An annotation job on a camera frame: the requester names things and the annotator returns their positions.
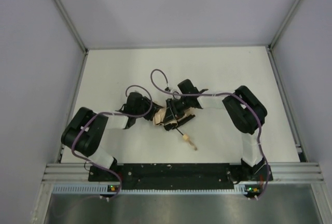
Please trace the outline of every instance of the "metal panel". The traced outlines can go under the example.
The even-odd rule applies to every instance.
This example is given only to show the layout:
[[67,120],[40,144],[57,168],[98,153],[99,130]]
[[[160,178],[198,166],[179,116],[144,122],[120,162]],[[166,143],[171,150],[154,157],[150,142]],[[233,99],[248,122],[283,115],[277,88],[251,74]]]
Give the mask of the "metal panel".
[[305,153],[332,193],[332,0],[304,0],[272,50],[294,107]]
[[288,14],[287,14],[286,18],[284,19],[284,21],[280,25],[278,31],[276,32],[275,36],[273,37],[273,39],[271,41],[271,45],[270,45],[271,49],[273,49],[277,45],[280,37],[282,36],[283,32],[286,30],[287,26],[292,21],[293,16],[296,14],[296,11],[299,8],[302,1],[303,0],[295,0],[294,3],[292,4],[292,7],[288,11]]
[[91,48],[267,45],[294,0],[61,0]]
[[[258,202],[239,195],[120,195],[109,203],[91,197],[81,201],[84,198],[53,195],[53,211],[45,224],[322,223],[311,188],[305,185],[271,186]],[[63,217],[53,215],[67,210]]]
[[85,53],[87,51],[87,48],[85,47],[81,37],[79,36],[72,20],[70,19],[66,9],[63,7],[63,4],[60,0],[53,0],[55,6],[57,7],[64,23],[67,25],[68,30],[71,32],[71,34],[73,35],[73,37],[75,38],[77,44],[79,45],[79,47],[81,48],[82,52]]
[[[317,163],[270,163],[274,180],[269,184],[308,184],[324,183],[321,169]],[[43,176],[44,184],[95,184],[88,182],[89,172],[83,163],[48,164]]]

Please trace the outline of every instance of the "enclosure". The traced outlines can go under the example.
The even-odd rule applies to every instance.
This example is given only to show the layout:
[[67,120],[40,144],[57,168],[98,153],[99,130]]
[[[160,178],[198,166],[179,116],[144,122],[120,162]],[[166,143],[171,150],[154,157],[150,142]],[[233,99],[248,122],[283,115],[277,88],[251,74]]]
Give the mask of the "enclosure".
[[[2,223],[332,223],[331,2],[3,0]],[[155,68],[168,77],[154,74],[163,89],[184,79],[213,92],[246,85],[264,104],[273,180],[259,201],[241,194],[247,182],[99,199],[107,184],[88,180],[91,165],[61,134],[81,107],[119,110],[130,85],[164,106]],[[241,133],[227,112],[192,111],[179,130],[197,151],[143,118],[105,130],[100,145],[119,164],[239,163]]]

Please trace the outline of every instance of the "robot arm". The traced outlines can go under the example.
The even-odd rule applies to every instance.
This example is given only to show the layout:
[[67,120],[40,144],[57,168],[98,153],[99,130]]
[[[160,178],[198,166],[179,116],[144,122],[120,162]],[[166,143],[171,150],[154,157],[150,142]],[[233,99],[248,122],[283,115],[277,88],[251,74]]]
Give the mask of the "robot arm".
[[[241,86],[236,89],[235,95],[242,98],[255,111],[261,125],[263,125],[265,123],[267,110],[257,97],[246,86]],[[233,124],[241,132],[243,147],[241,162],[244,163],[244,165],[254,167],[262,162],[263,157],[257,145],[257,121],[245,106],[231,96],[227,96],[224,99],[220,96],[200,96],[197,100],[203,109],[218,108],[228,112]]]
[[[179,83],[178,87],[183,94],[201,94],[207,91],[207,89],[198,91],[189,79]],[[263,125],[267,111],[256,96],[246,86],[239,87],[235,90],[234,94],[240,97],[255,111],[261,125]],[[204,95],[181,96],[179,99],[167,99],[166,107],[159,106],[153,102],[152,104],[152,109],[144,118],[153,121],[155,125],[163,125],[167,131],[176,129],[195,117],[195,115],[190,112],[192,108],[225,109],[233,124],[242,134],[243,165],[253,168],[263,162],[257,145],[257,121],[253,114],[234,97],[213,97]],[[138,92],[131,92],[127,98],[127,102],[122,106],[119,112],[141,115],[149,110],[150,105],[150,99],[142,96]],[[61,142],[71,148],[80,130],[95,115],[96,113],[90,109],[85,107],[80,108],[62,134]],[[116,164],[116,160],[99,146],[104,130],[113,128],[128,129],[133,126],[135,122],[136,118],[134,117],[119,115],[110,115],[107,117],[98,115],[90,124],[88,130],[86,130],[79,139],[75,150],[96,164],[110,168],[113,164]]]

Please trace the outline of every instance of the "white wall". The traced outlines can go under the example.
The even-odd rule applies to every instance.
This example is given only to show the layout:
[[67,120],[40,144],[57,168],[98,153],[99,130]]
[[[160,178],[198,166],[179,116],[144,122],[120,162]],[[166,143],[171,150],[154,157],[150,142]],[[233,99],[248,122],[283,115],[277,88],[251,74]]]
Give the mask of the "white wall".
[[332,0],[304,0],[275,49],[309,158],[332,193]]
[[294,0],[62,0],[88,48],[269,44]]
[[82,53],[52,0],[0,0],[0,223],[28,223]]

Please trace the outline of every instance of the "white table surface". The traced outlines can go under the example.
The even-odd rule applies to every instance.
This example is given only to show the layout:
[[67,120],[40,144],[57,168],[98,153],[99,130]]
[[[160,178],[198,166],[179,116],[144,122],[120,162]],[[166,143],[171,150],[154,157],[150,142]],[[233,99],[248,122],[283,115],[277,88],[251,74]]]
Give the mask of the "white table surface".
[[[95,112],[113,111],[126,102],[125,89],[139,84],[154,101],[167,95],[150,82],[150,72],[162,69],[170,86],[189,78],[199,90],[233,92],[246,85],[265,105],[268,115],[262,147],[270,162],[298,162],[294,139],[265,47],[167,48],[91,50],[87,58],[74,113],[82,106]],[[165,88],[156,73],[156,83]],[[101,145],[120,163],[239,162],[241,134],[223,110],[195,109],[196,117],[180,127],[197,145],[194,151],[176,131],[165,131],[138,119],[128,130],[106,130]],[[65,148],[62,162],[81,162]]]

